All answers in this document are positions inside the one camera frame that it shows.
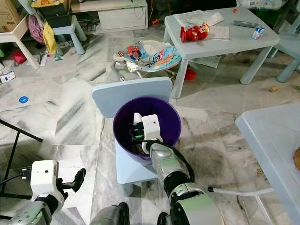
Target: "black cable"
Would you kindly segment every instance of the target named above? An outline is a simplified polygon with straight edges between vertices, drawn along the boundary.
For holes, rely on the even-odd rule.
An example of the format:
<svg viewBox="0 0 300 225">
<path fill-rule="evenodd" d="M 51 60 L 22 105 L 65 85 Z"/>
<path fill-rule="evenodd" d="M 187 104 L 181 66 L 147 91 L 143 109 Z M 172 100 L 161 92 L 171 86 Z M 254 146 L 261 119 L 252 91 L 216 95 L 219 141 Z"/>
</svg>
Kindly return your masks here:
<svg viewBox="0 0 300 225">
<path fill-rule="evenodd" d="M 157 144 L 161 144 L 163 146 L 166 146 L 170 149 L 173 150 L 174 154 L 187 166 L 187 170 L 188 170 L 188 174 L 190 176 L 190 179 L 191 181 L 194 183 L 195 182 L 195 174 L 194 174 L 194 171 L 193 171 L 193 168 L 191 167 L 191 165 L 187 162 L 187 160 L 184 158 L 184 156 L 174 147 L 172 147 L 171 145 L 168 145 L 164 142 L 160 142 L 160 141 L 154 141 L 154 140 L 146 140 L 146 139 L 140 139 L 140 138 L 137 138 L 134 136 L 133 134 L 133 129 L 134 127 L 131 127 L 129 129 L 129 134 L 130 136 L 136 140 L 136 141 L 139 141 L 139 142 L 147 142 L 147 143 L 157 143 Z"/>
<path fill-rule="evenodd" d="M 6 183 L 6 182 L 8 182 L 8 181 L 10 181 L 10 180 L 12 180 L 12 179 L 14 179 L 14 178 L 16 178 L 16 177 L 21 177 L 21 176 L 22 176 L 22 173 L 19 173 L 19 174 L 15 175 L 15 176 L 12 176 L 12 177 L 10 177 L 10 178 L 7 178 L 6 180 L 0 182 L 0 185 Z"/>
</svg>

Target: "cardboard box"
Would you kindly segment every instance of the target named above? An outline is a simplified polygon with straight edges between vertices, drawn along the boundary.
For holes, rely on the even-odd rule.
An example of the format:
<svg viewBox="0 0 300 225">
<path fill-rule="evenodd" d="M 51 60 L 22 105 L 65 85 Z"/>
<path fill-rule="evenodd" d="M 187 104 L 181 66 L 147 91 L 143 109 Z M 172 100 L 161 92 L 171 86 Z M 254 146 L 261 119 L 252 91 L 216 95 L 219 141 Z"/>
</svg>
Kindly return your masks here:
<svg viewBox="0 0 300 225">
<path fill-rule="evenodd" d="M 0 32 L 11 32 L 26 15 L 18 0 L 0 0 Z"/>
</svg>

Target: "red toy car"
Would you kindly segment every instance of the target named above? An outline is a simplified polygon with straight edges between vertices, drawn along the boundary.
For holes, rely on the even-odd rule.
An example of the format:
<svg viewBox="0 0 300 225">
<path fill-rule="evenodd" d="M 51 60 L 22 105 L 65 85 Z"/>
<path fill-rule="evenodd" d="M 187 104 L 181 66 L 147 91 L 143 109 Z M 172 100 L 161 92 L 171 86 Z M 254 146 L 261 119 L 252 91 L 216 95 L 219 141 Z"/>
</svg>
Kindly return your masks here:
<svg viewBox="0 0 300 225">
<path fill-rule="evenodd" d="M 181 27 L 180 31 L 180 38 L 181 42 L 185 41 L 197 41 L 203 40 L 208 36 L 210 28 L 207 23 L 203 22 L 201 26 L 197 27 L 194 26 L 192 28 L 187 29 L 184 31 L 184 27 Z"/>
</svg>

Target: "tile floor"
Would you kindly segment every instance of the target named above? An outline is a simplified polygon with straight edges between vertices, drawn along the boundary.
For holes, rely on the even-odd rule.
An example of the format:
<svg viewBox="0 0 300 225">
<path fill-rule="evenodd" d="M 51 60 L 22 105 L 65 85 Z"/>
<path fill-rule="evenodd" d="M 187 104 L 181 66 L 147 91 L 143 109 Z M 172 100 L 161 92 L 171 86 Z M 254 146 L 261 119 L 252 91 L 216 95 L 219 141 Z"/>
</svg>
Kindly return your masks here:
<svg viewBox="0 0 300 225">
<path fill-rule="evenodd" d="M 0 85 L 0 118 L 43 138 L 39 143 L 20 136 L 10 175 L 33 161 L 56 159 L 60 176 L 71 181 L 76 171 L 85 167 L 87 176 L 82 188 L 69 192 L 62 211 L 53 217 L 52 225 L 85 225 L 97 212 L 110 204 L 126 201 L 131 224 L 155 225 L 161 211 L 169 211 L 168 200 L 157 181 L 135 186 L 131 197 L 124 197 L 116 180 L 116 164 L 112 119 L 106 119 L 91 98 L 93 87 L 117 82 L 109 67 L 112 54 L 137 39 L 162 41 L 163 25 L 147 30 L 110 33 L 91 37 L 86 53 L 78 56 L 73 47 L 64 49 L 65 59 L 48 58 L 39 70 L 23 63 L 14 66 L 5 60 L 6 71 L 16 78 Z M 291 61 L 278 53 L 267 59 L 253 81 L 242 85 L 239 79 L 246 72 L 259 50 L 222 56 L 217 69 L 191 63 L 198 76 L 185 81 L 181 98 L 170 99 L 181 116 L 182 132 L 176 147 L 192 165 L 200 188 L 208 186 L 254 191 L 270 186 L 244 137 L 235 126 L 235 119 L 244 111 L 300 101 L 300 73 L 295 71 L 286 83 L 275 77 Z M 121 71 L 128 79 L 136 76 Z M 155 76 L 167 75 L 160 72 Z M 271 93 L 269 88 L 281 88 Z M 28 96 L 25 104 L 19 97 Z M 8 163 L 16 132 L 0 126 L 0 175 Z M 26 180 L 15 179 L 6 191 L 31 194 Z M 266 225 L 252 198 L 208 193 L 223 213 L 227 225 Z M 12 216 L 28 200 L 1 198 L 0 213 Z M 276 194 L 263 198 L 272 220 L 277 225 L 290 221 Z"/>
</svg>

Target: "purple plastic bin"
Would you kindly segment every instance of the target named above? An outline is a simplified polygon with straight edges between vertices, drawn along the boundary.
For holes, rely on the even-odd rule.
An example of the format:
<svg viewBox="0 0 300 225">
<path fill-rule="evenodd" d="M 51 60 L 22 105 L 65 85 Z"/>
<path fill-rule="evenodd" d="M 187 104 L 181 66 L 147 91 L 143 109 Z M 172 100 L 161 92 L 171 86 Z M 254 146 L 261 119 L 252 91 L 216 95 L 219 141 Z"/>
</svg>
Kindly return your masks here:
<svg viewBox="0 0 300 225">
<path fill-rule="evenodd" d="M 119 145 L 135 161 L 146 165 L 151 164 L 149 155 L 138 155 L 131 152 L 129 129 L 133 125 L 134 113 L 142 116 L 156 114 L 160 125 L 160 135 L 164 142 L 174 146 L 181 132 L 181 121 L 176 110 L 168 102 L 156 97 L 138 97 L 125 103 L 113 120 L 113 133 Z"/>
</svg>

